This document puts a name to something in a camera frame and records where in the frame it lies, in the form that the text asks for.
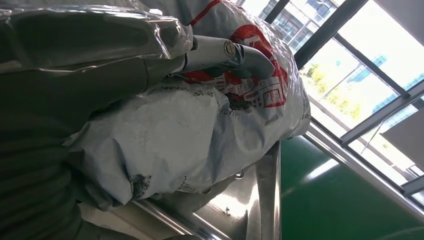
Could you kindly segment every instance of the green floor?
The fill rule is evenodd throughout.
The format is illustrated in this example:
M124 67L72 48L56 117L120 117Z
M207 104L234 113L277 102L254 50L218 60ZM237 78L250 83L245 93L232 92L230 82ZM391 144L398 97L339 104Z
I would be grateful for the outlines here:
M423 222L301 136L281 142L281 196L283 240L424 240Z

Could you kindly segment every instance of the window frame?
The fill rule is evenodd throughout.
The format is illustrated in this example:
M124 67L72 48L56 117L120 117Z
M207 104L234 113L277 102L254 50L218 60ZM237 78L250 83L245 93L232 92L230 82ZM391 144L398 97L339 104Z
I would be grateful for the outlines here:
M265 21L269 24L272 24L273 21L282 13L285 6L289 3L290 0L280 0L276 3L275 7L269 12L265 17ZM324 3L331 2L331 0L324 0ZM370 164L366 159L364 159L360 154L355 150L349 147L349 144L354 140L358 140L362 135L366 134L369 130L375 128L380 123L382 123L388 117L391 117L408 105L413 105L415 108L420 110L424 108L424 74L416 78L417 83L415 85L408 86L409 88L404 89L399 84L397 84L393 79L391 79L387 74L380 70L379 63L377 59L371 61L365 57L359 50L353 47L347 40L345 40L340 34L338 34L339 29L353 16L355 15L366 3L368 0L345 0L340 6L337 7L334 13L318 27L315 33L312 33L312 36L297 50L294 54L294 59L297 64L298 70L303 68L305 64L332 38L335 38L343 47L345 47L354 57L356 57L365 68L359 72L362 74L365 71L369 73L374 73L383 83L387 84L392 88L399 96L391 99L388 97L383 100L381 104L385 101L390 101L386 105L376 109L371 116L363 120L357 126L347 131L346 134L341 137L336 136L325 126L323 126L319 121L317 121L313 116L311 118L312 122L321 128L326 134L328 134L333 140L340 144L340 146L353 154L358 160L363 164L368 166L372 171L377 173L380 177L390 183L395 189L402 193L405 197L408 197L412 202L424 210L424 205L417 201L413 194L418 193L424 190L424 175L418 177L415 180L412 180L402 186L397 185L391 179L389 179L385 174L378 170L375 166ZM316 0L308 0L306 4L309 4L311 7L316 3ZM331 11L331 6L328 7L326 12L327 15Z

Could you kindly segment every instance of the metal frame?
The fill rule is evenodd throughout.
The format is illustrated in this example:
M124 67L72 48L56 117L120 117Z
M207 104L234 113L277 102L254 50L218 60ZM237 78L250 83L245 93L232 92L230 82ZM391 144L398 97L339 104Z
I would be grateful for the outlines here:
M271 10L265 21L271 24L277 16L281 13L284 7L289 3L290 0L280 0L275 7ZM387 84L395 92L399 94L399 97L381 108L379 111L365 119L363 122L358 124L356 127L348 131L342 137L337 137L329 129L323 126L319 121L312 117L312 122L315 123L320 129L327 133L332 139L340 144L342 148L349 151L363 164L365 164L372 171L377 173L380 177L390 183L394 188L403 193L405 197L411 199L416 205L424 209L424 205L418 202L412 197L412 194L424 190L424 177L420 177L416 180L408 182L402 186L397 185L386 175L384 175L375 166L370 164L365 158L359 153L349 147L349 144L356 139L359 139L362 135L366 134L371 129L377 127L380 123L385 121L387 118L397 113L400 109L412 104L417 109L424 107L424 101L419 99L421 95L424 95L424 81L421 81L413 88L406 91L402 86L397 84L392 78L390 78L385 72L383 72L377 65L375 65L370 59L364 54L352 46L346 39L344 39L338 30L353 16L368 0L346 0L341 4L338 9L322 24L321 27L308 39L308 41L294 54L294 59L297 64L297 69L301 69L305 64L332 38L339 42L345 47L353 56L355 56L364 66L368 67L376 76L382 79L383 83Z
M341 136L341 146L345 147L355 139L360 136L368 133L371 129L377 127L382 121L389 118L392 114L396 113L398 110L408 106L409 104L416 101L422 95L424 95L424 81L421 81L413 88L407 91L408 97L397 97L395 100L391 101L389 104L381 108L379 111L359 123L352 130L348 131L345 135Z
M346 0L322 24L307 42L294 54L297 69L304 65L321 49L337 31L355 15L368 0Z
M266 16L265 22L272 24L273 21L278 17L281 11L286 7L286 5L290 2L290 0L280 0L277 2L275 7L271 10L271 12Z
M405 197L410 197L413 194L424 190L424 176L416 178L410 182L407 182L401 186L403 188L402 193Z

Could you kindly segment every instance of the white plastic bag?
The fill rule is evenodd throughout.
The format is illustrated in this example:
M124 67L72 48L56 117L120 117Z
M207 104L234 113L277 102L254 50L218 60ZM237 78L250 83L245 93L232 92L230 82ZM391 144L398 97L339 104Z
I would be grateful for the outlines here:
M229 2L142 2L191 23L195 35L260 50L275 72L269 79L188 73L88 122L72 138L85 154L76 167L115 200L201 191L259 160L277 140L306 132L309 101L280 32Z

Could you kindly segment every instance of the plastic wrap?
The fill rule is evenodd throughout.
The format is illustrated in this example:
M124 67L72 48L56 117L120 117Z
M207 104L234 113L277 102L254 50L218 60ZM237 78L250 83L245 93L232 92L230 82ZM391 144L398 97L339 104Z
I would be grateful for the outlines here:
M174 59L193 46L191 28L175 17L108 5L0 7L0 36L8 46L0 74L130 57Z
M143 2L196 35L256 48L275 71L267 79L229 71L174 76L89 121L67 144L83 150L74 166L109 196L95 195L103 209L155 193L200 192L259 160L277 140L305 133L311 118L294 57L269 24L228 2Z

